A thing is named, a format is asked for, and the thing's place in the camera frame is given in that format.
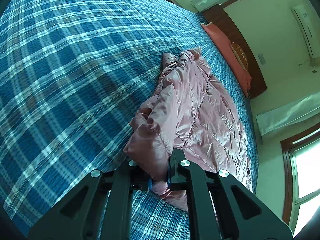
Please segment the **pink quilted down jacket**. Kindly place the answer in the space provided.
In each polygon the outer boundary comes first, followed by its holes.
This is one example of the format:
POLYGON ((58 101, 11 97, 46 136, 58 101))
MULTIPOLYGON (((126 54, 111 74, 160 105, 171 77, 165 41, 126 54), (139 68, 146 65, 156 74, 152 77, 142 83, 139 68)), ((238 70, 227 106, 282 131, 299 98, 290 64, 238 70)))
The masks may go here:
POLYGON ((252 189, 247 134, 236 105, 212 74, 200 48, 165 53, 163 70, 153 95, 131 120, 133 134, 124 152, 152 178, 152 191, 161 200, 187 210, 185 191, 167 184, 173 150, 203 170, 227 170, 252 189))

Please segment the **blue plaid bedspread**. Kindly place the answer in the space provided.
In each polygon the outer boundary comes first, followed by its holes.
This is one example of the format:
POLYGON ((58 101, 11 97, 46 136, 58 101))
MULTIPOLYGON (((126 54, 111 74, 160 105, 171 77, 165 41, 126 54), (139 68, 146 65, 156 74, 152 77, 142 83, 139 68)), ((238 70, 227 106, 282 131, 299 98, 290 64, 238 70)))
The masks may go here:
POLYGON ((257 182, 249 101, 202 20, 165 0, 11 0, 1 16, 1 206, 23 235, 91 170, 125 160, 164 53, 201 48, 236 104, 257 182))

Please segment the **pale green curtain valance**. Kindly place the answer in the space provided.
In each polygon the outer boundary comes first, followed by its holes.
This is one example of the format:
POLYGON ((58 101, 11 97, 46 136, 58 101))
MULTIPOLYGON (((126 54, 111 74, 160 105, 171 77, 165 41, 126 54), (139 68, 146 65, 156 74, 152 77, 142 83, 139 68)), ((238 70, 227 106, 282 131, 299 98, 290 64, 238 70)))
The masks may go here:
POLYGON ((319 114, 319 92, 256 116, 259 133, 267 133, 305 121, 319 114))

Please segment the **salmon pink pillow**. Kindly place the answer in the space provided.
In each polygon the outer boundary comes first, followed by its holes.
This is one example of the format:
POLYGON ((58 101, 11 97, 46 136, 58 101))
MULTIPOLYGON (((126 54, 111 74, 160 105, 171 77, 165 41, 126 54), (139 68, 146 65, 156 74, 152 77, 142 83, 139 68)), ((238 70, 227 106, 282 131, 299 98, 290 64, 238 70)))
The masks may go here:
POLYGON ((201 23, 201 26, 208 34, 212 42, 216 45, 223 58, 227 61, 240 87, 242 88, 244 95, 248 98, 252 77, 248 71, 244 70, 240 66, 238 60, 236 59, 231 49, 232 42, 226 36, 226 34, 212 22, 208 24, 201 23))

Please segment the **wood framed window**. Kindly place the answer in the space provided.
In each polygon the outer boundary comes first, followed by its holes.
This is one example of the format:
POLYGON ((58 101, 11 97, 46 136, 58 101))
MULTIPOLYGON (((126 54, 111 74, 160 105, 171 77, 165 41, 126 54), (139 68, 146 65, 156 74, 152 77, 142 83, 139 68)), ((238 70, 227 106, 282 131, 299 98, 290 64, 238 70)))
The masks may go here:
POLYGON ((280 142, 285 171, 282 220, 296 237, 319 209, 319 128, 280 142))

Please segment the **round brown cushion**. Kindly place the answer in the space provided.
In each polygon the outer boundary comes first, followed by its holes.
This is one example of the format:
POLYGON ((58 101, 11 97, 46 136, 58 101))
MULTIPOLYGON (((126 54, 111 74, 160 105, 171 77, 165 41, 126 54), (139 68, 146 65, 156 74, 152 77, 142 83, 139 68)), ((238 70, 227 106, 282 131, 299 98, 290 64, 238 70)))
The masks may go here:
POLYGON ((245 52, 243 51, 243 49, 235 42, 233 42, 231 44, 231 49, 236 57, 236 59, 238 60, 240 66, 248 71, 248 60, 247 60, 247 56, 245 54, 245 52))

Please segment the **dark wooden headboard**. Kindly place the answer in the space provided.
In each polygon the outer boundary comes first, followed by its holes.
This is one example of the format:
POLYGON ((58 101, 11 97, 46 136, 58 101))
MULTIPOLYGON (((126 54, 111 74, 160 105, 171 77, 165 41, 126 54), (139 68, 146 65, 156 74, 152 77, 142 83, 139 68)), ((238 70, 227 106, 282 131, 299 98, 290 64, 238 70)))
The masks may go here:
POLYGON ((238 63, 251 77, 248 94, 256 98, 267 90, 260 67, 242 33, 221 5, 214 5, 203 12, 208 23, 216 25, 231 41, 231 50, 238 63))

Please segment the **wall switch plate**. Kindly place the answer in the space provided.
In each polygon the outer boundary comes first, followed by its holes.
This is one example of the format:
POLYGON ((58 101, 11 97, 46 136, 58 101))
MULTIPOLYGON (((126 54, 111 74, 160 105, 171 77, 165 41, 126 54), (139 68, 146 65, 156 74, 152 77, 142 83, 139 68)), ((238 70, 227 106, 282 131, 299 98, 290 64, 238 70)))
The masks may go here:
POLYGON ((266 60, 265 60, 265 58, 264 58, 262 53, 258 54, 258 58, 259 58, 259 61, 260 61, 261 64, 265 64, 266 63, 266 60))

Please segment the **white wall air conditioner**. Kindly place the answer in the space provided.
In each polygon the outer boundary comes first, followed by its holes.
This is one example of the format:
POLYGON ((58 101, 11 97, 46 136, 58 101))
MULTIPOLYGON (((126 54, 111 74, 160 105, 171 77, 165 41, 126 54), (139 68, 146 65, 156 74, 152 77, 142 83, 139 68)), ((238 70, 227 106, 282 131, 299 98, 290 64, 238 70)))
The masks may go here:
POLYGON ((312 68, 315 68, 317 67, 317 60, 319 59, 319 41, 311 18, 303 5, 294 6, 291 8, 291 11, 303 34, 309 52, 310 65, 312 68))

